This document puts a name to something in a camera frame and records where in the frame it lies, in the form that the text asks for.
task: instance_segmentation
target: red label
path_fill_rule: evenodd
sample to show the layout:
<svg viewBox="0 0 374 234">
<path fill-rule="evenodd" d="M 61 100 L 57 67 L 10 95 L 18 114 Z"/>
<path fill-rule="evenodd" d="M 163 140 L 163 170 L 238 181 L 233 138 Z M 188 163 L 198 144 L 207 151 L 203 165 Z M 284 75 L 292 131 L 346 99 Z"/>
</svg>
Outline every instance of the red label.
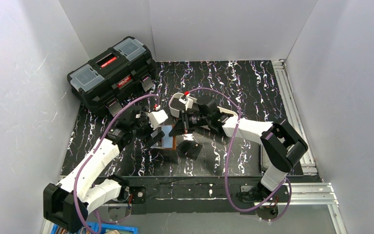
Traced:
<svg viewBox="0 0 374 234">
<path fill-rule="evenodd" d="M 129 81 L 131 80 L 131 77 L 130 76 L 127 76 L 125 77 L 122 81 L 120 81 L 118 83 L 118 87 L 121 88 L 122 86 L 124 86 L 126 83 L 128 83 Z"/>
<path fill-rule="evenodd" d="M 110 64 L 110 63 L 112 63 L 112 61 L 114 61 L 114 60 L 116 60 L 116 59 L 117 59 L 117 57 L 114 57 L 114 58 L 108 60 L 106 63 L 104 63 L 104 64 L 101 65 L 101 68 L 104 68 L 105 66 L 107 66 L 107 65 Z"/>
</svg>

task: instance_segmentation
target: table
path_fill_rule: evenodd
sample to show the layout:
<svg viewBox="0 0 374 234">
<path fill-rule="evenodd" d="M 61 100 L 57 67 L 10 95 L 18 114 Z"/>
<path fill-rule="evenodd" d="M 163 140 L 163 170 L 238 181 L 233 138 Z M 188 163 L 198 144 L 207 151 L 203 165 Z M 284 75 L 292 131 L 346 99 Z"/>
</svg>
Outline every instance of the table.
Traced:
<svg viewBox="0 0 374 234">
<path fill-rule="evenodd" d="M 157 77 L 150 93 L 160 96 L 161 105 L 169 115 L 166 124 L 175 124 L 168 111 L 171 96 L 196 87 L 223 92 L 239 104 L 243 117 L 250 120 L 275 121 L 286 118 L 271 61 L 158 62 Z M 211 95 L 221 107 L 234 110 L 220 95 L 207 91 L 193 94 L 194 97 L 199 95 Z M 144 105 L 151 107 L 154 103 L 155 100 L 151 99 Z M 62 176 L 69 174 L 84 158 L 111 119 L 112 116 L 96 116 L 81 105 L 62 166 Z M 223 176 L 229 139 L 215 136 L 205 129 L 198 129 L 193 137 L 203 145 L 196 161 L 177 155 L 176 151 L 142 151 L 141 142 L 134 139 L 134 144 L 127 146 L 100 176 Z M 260 146 L 244 139 L 235 142 L 229 175 L 261 176 Z"/>
</svg>

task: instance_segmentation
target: red logo sticker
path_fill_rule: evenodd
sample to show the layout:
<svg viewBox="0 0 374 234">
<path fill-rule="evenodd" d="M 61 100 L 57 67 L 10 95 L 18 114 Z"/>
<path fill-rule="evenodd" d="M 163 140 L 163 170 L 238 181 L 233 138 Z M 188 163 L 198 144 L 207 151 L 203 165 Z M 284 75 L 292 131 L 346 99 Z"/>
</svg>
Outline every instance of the red logo sticker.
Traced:
<svg viewBox="0 0 374 234">
<path fill-rule="evenodd" d="M 128 83 L 129 81 L 131 80 L 131 77 L 130 76 L 127 76 L 125 77 L 124 79 L 122 79 L 122 81 L 120 81 L 118 83 L 118 87 L 121 88 L 122 86 L 124 86 L 126 83 Z"/>
</svg>

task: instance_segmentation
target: black box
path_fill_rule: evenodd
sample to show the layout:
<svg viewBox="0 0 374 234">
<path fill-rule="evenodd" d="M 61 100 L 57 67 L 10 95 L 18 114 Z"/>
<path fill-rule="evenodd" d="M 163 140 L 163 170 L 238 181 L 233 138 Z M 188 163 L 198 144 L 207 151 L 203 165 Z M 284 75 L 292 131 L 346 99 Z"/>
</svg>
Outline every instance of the black box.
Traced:
<svg viewBox="0 0 374 234">
<path fill-rule="evenodd" d="M 91 112 L 105 114 L 109 110 L 115 115 L 120 102 L 153 86 L 155 71 L 150 50 L 137 39 L 126 37 L 70 72 L 67 80 L 72 93 Z"/>
</svg>

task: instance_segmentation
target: robotic arm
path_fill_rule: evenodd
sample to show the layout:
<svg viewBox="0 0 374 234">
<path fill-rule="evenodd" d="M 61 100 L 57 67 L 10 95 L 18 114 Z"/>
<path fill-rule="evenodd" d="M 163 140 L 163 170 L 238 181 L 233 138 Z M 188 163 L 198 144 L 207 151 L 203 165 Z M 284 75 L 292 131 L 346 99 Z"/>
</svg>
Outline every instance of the robotic arm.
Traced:
<svg viewBox="0 0 374 234">
<path fill-rule="evenodd" d="M 179 118 L 170 136 L 188 134 L 194 127 L 206 127 L 217 133 L 232 137 L 238 116 L 232 111 L 217 107 L 209 96 L 197 99 L 190 94 L 175 94 L 170 101 L 170 112 Z M 251 198 L 267 197 L 285 179 L 299 162 L 308 146 L 287 120 L 259 122 L 241 118 L 236 137 L 262 144 L 271 165 L 253 191 Z"/>
<path fill-rule="evenodd" d="M 167 119 L 164 110 L 147 113 L 138 106 L 131 106 L 125 111 L 113 128 L 111 128 L 106 138 L 103 139 L 98 150 L 94 153 L 100 139 L 96 141 L 85 158 L 78 166 L 58 184 L 48 184 L 43 192 L 44 217 L 45 219 L 75 233 L 82 223 L 78 218 L 74 204 L 74 182 L 78 171 L 81 170 L 76 186 L 78 206 L 83 217 L 97 209 L 102 204 L 111 199 L 125 199 L 125 191 L 128 192 L 128 181 L 119 176 L 110 176 L 104 182 L 92 187 L 95 179 L 105 169 L 119 153 L 127 146 L 133 137 L 142 139 L 145 148 L 149 148 L 160 140 L 164 133 L 159 133 L 152 137 L 155 130 L 159 130 L 160 125 Z"/>
</svg>

